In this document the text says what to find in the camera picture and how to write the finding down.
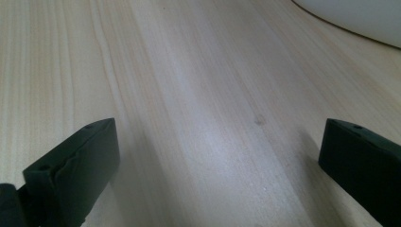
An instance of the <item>light wood tabletop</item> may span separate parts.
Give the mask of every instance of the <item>light wood tabletop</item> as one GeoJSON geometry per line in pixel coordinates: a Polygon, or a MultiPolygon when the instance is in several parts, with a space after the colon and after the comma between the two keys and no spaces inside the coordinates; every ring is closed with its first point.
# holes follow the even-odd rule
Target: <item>light wood tabletop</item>
{"type": "Polygon", "coordinates": [[[317,160],[329,117],[401,144],[401,50],[289,0],[0,0],[0,182],[107,117],[83,226],[380,226],[317,160]]]}

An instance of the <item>wood grain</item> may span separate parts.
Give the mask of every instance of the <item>wood grain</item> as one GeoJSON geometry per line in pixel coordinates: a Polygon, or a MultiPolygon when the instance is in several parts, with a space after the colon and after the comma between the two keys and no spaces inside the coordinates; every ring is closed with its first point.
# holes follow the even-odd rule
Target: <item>wood grain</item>
{"type": "Polygon", "coordinates": [[[115,117],[84,226],[379,226],[317,165],[325,119],[401,143],[401,51],[291,1],[0,1],[0,182],[115,117]]]}

